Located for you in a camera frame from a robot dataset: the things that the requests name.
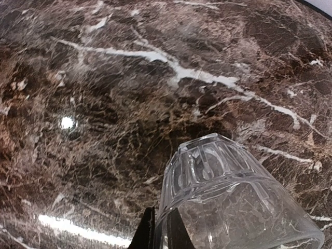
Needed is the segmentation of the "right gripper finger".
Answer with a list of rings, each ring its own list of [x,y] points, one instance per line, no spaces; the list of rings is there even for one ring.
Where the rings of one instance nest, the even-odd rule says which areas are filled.
[[[166,216],[168,248],[193,248],[178,208]],[[155,208],[145,209],[129,248],[161,248],[162,233],[156,227]]]

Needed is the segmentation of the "clear glass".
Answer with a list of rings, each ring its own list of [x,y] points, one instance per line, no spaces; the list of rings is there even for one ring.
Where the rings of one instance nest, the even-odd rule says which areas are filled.
[[[169,161],[155,248],[321,248],[325,236],[238,143],[212,133]]]

